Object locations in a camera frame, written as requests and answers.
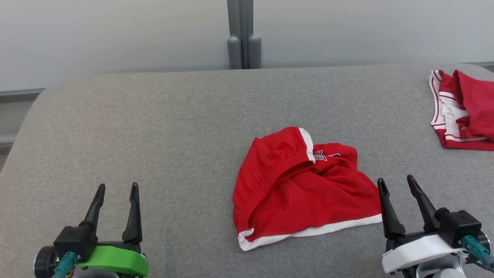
red garment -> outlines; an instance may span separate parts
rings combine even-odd
[[[494,82],[436,70],[429,85],[436,104],[431,125],[443,147],[494,150]]]
[[[379,223],[378,194],[350,146],[313,145],[298,127],[255,138],[233,193],[240,248]]]

red clothing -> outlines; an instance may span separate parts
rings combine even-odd
[[[357,171],[356,149],[313,145],[298,127],[254,139],[233,202],[244,251],[382,221],[377,187]]]
[[[494,150],[494,82],[436,70],[429,85],[436,104],[431,125],[443,147]]]

white trim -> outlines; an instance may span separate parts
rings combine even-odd
[[[258,239],[255,239],[252,242],[250,242],[246,239],[246,236],[249,236],[249,235],[254,233],[254,229],[250,229],[250,230],[243,231],[243,232],[239,233],[237,239],[239,241],[240,248],[243,251],[249,251],[249,250],[252,250],[252,249],[259,247],[259,246],[278,242],[278,241],[283,240],[287,237],[314,236],[314,235],[320,235],[320,234],[335,232],[335,231],[339,231],[339,230],[346,229],[346,228],[368,225],[368,224],[374,224],[374,223],[380,223],[380,222],[382,222],[382,216],[381,216],[381,214],[377,214],[377,215],[362,218],[362,219],[348,220],[348,221],[343,221],[343,222],[338,222],[338,223],[326,224],[326,225],[321,226],[321,227],[308,228],[306,230],[292,233],[292,234],[262,236]]]
[[[435,124],[432,126],[435,130],[438,130],[438,129],[446,129],[446,123],[443,123],[443,124]]]
[[[452,99],[456,100],[456,96],[454,96],[454,94],[449,93],[449,92],[441,91],[441,92],[439,92],[439,96],[451,97]]]
[[[310,137],[310,134],[303,128],[298,128],[300,131],[300,134],[304,138],[305,145],[307,146],[307,157],[309,158],[312,163],[316,163],[316,159],[314,158],[314,155],[312,154],[312,150],[314,149],[314,144],[312,143],[312,138]]]
[[[433,73],[432,74],[434,74],[434,72],[436,73],[437,79],[439,81],[442,81],[443,80],[443,77],[441,76],[441,74],[439,74],[439,70],[433,70]]]
[[[439,101],[439,96],[437,93],[437,92],[439,92],[439,80],[437,80],[434,77],[434,71],[431,72],[431,76],[429,78],[429,86],[431,88],[432,94],[434,95],[434,116],[432,117],[431,125],[442,124],[442,123],[444,123],[444,118],[442,121],[440,120],[440,116],[442,116],[442,115],[439,115],[439,113],[440,113],[439,112],[440,111],[440,101]]]
[[[454,137],[453,135],[448,135],[448,134],[444,134],[445,135],[445,138],[446,140],[452,140],[452,141],[456,141],[456,142],[467,142],[467,141],[482,141],[482,140],[487,140],[486,137],[480,137],[480,138],[470,138],[470,139],[460,139],[460,138],[456,138]]]

